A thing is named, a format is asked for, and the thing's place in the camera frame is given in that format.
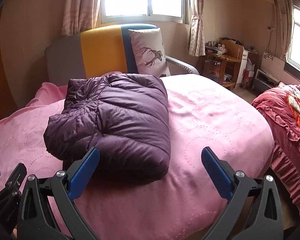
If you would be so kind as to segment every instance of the upholstered headboard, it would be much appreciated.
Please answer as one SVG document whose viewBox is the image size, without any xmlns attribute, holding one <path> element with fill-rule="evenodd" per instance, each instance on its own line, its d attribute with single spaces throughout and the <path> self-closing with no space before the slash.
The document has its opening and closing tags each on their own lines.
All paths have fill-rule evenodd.
<svg viewBox="0 0 300 240">
<path fill-rule="evenodd" d="M 138 73 L 129 29 L 153 29 L 150 24 L 101 27 L 55 41 L 45 50 L 50 82 L 67 85 L 71 78 L 91 78 L 110 71 Z"/>
</svg>

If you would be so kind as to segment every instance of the curtain tieback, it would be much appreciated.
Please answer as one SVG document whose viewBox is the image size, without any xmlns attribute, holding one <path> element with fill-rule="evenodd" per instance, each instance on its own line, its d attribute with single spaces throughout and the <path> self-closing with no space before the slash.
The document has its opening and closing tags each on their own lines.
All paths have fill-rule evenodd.
<svg viewBox="0 0 300 240">
<path fill-rule="evenodd" d="M 192 15 L 191 20 L 202 20 L 202 17 L 200 15 Z"/>
</svg>

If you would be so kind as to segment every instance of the purple down jacket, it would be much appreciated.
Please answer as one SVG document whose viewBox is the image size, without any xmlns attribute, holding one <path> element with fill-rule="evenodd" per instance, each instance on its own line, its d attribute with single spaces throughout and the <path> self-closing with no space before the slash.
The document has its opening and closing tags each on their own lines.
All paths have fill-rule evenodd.
<svg viewBox="0 0 300 240">
<path fill-rule="evenodd" d="M 49 118 L 43 138 L 47 151 L 64 162 L 94 146 L 98 169 L 162 179 L 171 151 L 167 91 L 150 75 L 72 79 L 65 107 Z"/>
</svg>

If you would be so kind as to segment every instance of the bed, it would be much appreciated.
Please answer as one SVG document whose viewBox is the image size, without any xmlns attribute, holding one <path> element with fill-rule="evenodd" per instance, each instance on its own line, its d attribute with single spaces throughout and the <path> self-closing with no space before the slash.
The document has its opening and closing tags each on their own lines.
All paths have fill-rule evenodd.
<svg viewBox="0 0 300 240">
<path fill-rule="evenodd" d="M 252 105 L 268 122 L 273 138 L 272 170 L 285 185 L 300 214 L 300 127 L 287 104 L 287 94 L 300 92 L 300 85 L 272 88 L 257 97 Z"/>
<path fill-rule="evenodd" d="M 201 163 L 205 146 L 251 177 L 263 175 L 271 162 L 271 129 L 243 99 L 199 75 L 162 81 L 169 104 L 169 172 L 146 185 L 94 176 L 75 204 L 100 239 L 186 239 L 207 228 L 226 201 Z M 65 95 L 66 86 L 44 83 L 25 108 L 0 121 L 0 190 L 19 162 L 28 175 L 39 178 L 62 169 L 62 162 L 46 151 L 42 135 L 49 116 L 63 110 Z M 60 228 L 67 232 L 50 202 Z M 198 233 L 191 239 L 201 237 Z"/>
</svg>

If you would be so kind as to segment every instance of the white pillow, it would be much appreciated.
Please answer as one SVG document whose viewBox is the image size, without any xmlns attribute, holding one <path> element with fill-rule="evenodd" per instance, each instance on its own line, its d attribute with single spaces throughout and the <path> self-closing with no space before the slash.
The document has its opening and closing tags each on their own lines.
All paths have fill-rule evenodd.
<svg viewBox="0 0 300 240">
<path fill-rule="evenodd" d="M 160 28 L 128 32 L 139 74 L 170 76 Z"/>
</svg>

